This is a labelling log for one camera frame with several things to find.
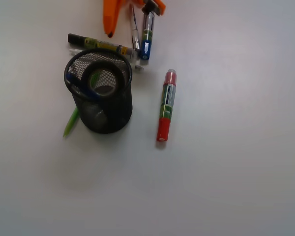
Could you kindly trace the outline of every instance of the white table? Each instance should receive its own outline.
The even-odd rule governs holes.
[[[0,0],[0,236],[295,236],[295,0],[166,0],[129,124],[63,140],[67,34],[131,46],[102,2]]]

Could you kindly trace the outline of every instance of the marker label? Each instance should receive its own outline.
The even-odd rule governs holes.
[[[97,42],[98,41],[96,39],[93,39],[93,38],[85,38],[84,47],[85,48],[88,48],[88,49],[96,48]]]
[[[173,84],[166,84],[163,86],[160,118],[172,119],[174,98],[176,93],[176,86]]]
[[[121,49],[121,55],[126,55],[126,52],[127,52],[127,48],[126,47],[123,47]]]
[[[153,39],[153,32],[150,30],[144,30],[143,31],[143,36],[142,36],[143,40],[149,40],[152,41]]]
[[[110,44],[107,42],[97,42],[98,48],[106,48],[115,52],[118,52],[118,46],[115,46],[114,44]]]

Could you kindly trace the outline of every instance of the mesh cup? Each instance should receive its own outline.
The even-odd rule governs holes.
[[[75,76],[96,96],[68,80]],[[132,69],[127,59],[108,49],[91,49],[75,55],[66,66],[64,82],[72,93],[82,122],[97,133],[122,129],[132,114]]]

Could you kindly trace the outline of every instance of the red cap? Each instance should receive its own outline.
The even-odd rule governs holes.
[[[175,70],[168,70],[165,76],[165,84],[173,84],[176,86],[177,74]]]
[[[158,132],[156,140],[159,142],[168,140],[168,132],[171,121],[168,118],[159,119]]]

